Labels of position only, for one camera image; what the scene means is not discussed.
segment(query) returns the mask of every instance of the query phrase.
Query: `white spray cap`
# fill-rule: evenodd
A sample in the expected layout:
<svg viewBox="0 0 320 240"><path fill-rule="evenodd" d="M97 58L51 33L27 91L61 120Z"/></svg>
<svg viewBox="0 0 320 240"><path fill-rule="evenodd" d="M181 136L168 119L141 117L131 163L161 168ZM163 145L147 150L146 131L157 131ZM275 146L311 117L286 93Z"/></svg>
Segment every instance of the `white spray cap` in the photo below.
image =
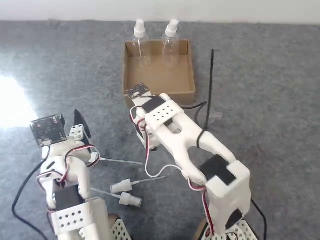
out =
<svg viewBox="0 0 320 240"><path fill-rule="evenodd" d="M120 192L128 192L131 190L132 190L132 185L129 178L110 186L110 191L112 194L117 194Z"/></svg>
<svg viewBox="0 0 320 240"><path fill-rule="evenodd" d="M132 196L129 193L123 192L120 197L120 204L122 205L131 205L140 208L142 203L142 198Z"/></svg>
<svg viewBox="0 0 320 240"><path fill-rule="evenodd" d="M135 21L135 27L134 27L134 36L136 38L143 38L145 36L145 21L142 19L137 19Z"/></svg>
<svg viewBox="0 0 320 240"><path fill-rule="evenodd" d="M169 38L174 37L177 34L178 24L179 21L177 19L172 19L168 26L166 26L165 35L167 35Z"/></svg>

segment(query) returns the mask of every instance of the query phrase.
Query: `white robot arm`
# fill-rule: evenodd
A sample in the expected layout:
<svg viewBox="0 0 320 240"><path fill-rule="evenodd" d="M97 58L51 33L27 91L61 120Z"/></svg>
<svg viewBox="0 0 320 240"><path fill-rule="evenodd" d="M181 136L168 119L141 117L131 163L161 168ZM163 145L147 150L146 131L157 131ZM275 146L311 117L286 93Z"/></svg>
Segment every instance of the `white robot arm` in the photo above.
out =
<svg viewBox="0 0 320 240"><path fill-rule="evenodd" d="M67 137L61 122L54 115L31 125L39 146L50 146L37 182L46 192L54 233L59 240L113 240L116 229L110 225L105 201L91 196L88 167L99 161L100 154L91 154L90 149L95 147L89 143L90 131L84 121L74 125ZM48 149L43 148L43 155L47 154ZM114 221L130 240L123 221Z"/></svg>
<svg viewBox="0 0 320 240"><path fill-rule="evenodd" d="M152 96L142 83L127 95L135 105L130 116L139 139L144 145L149 140L150 149L162 144L181 168L182 175L206 189L211 218L208 221L212 221L215 233L225 235L250 209L250 171L208 131L203 133L198 146L211 152L213 157L198 169L191 162L188 149L197 146L202 129L184 110L165 93Z"/></svg>

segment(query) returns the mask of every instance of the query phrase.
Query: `plastic bottle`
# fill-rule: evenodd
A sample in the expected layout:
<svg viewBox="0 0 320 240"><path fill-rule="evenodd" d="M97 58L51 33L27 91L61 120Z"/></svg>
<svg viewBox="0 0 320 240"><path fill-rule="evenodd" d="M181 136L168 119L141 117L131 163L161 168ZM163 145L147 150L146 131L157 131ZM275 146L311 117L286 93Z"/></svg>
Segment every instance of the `plastic bottle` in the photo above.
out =
<svg viewBox="0 0 320 240"><path fill-rule="evenodd" d="M179 61L179 37L177 34L177 26L179 21L172 19L165 29L162 36L163 40L163 64L167 68L172 68Z"/></svg>
<svg viewBox="0 0 320 240"><path fill-rule="evenodd" d="M146 34L145 21L142 19L138 19L135 22L132 45L140 67L149 67L151 65L150 42L149 37Z"/></svg>

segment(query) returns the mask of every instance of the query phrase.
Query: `circuit board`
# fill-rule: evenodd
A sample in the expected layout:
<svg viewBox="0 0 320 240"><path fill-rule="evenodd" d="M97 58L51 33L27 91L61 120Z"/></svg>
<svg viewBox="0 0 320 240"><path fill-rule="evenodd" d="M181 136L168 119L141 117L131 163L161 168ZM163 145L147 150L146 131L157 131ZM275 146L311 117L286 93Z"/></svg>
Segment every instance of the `circuit board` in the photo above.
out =
<svg viewBox="0 0 320 240"><path fill-rule="evenodd" d="M147 92L149 92L149 88L144 85L142 82L140 82L139 84L135 85L133 88L128 89L125 91L125 95L128 95L129 98L131 99L135 99L138 96L142 96L143 94L146 94Z"/></svg>
<svg viewBox="0 0 320 240"><path fill-rule="evenodd" d="M30 127L39 148L67 140L62 114L34 120L30 123Z"/></svg>

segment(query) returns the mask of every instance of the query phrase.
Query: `cardboard box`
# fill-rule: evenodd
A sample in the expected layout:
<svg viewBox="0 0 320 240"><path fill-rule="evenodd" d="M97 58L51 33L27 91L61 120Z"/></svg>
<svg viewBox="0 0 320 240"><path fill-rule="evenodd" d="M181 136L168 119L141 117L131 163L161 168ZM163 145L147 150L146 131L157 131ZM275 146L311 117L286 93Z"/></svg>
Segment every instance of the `cardboard box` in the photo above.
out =
<svg viewBox="0 0 320 240"><path fill-rule="evenodd" d="M180 105L191 105L195 99L196 86L189 40L180 40L179 62L173 68L164 66L161 40L151 40L150 50L151 66L140 67L135 59L132 42L125 42L123 93L138 83L144 83L154 95L166 93ZM127 96L125 101L128 107L133 106Z"/></svg>

